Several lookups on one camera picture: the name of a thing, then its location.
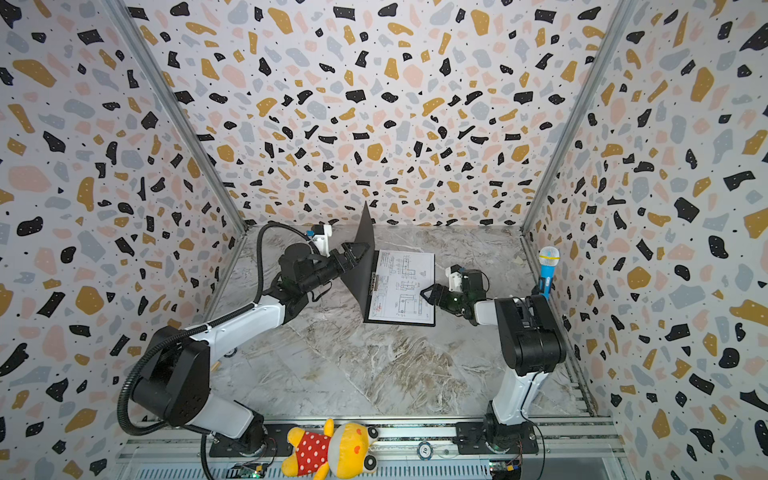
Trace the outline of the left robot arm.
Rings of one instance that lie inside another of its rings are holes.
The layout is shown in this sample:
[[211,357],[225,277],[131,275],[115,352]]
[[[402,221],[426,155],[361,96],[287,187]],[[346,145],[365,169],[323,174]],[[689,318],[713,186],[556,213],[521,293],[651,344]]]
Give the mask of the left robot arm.
[[316,300],[316,290],[336,279],[369,277],[373,252],[370,242],[345,242],[327,255],[306,243],[292,244],[279,258],[275,279],[252,302],[198,326],[158,330],[121,388],[116,410],[121,429],[143,436],[178,427],[229,440],[243,454],[262,450],[263,416],[213,392],[214,364],[296,318]]

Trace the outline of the paper with technical drawings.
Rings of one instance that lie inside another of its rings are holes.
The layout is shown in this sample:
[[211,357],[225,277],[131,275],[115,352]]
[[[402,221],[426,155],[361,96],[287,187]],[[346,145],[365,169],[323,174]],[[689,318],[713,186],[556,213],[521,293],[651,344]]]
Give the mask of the paper with technical drawings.
[[435,308],[421,292],[435,283],[433,253],[375,254],[365,323],[434,327]]

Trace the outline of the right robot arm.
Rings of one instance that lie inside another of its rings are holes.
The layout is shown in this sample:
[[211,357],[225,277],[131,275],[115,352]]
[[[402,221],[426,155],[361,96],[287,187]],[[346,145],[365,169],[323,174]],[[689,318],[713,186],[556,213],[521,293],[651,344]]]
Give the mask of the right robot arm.
[[482,423],[457,428],[460,451],[538,450],[528,410],[544,380],[567,356],[548,304],[553,273],[553,267],[543,267],[529,296],[491,298],[483,272],[454,265],[446,270],[447,286],[433,284],[420,292],[444,312],[498,330],[506,364],[502,384]]

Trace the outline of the orange folder black inside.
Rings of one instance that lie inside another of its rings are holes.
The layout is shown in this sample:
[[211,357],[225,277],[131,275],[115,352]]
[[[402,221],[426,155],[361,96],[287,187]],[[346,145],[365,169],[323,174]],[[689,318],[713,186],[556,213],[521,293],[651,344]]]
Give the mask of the orange folder black inside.
[[357,233],[353,242],[367,242],[370,245],[370,249],[363,261],[355,269],[342,275],[343,283],[360,306],[364,321],[366,310],[369,306],[369,294],[375,254],[377,251],[381,251],[375,248],[374,225],[370,211],[367,207],[362,211]]

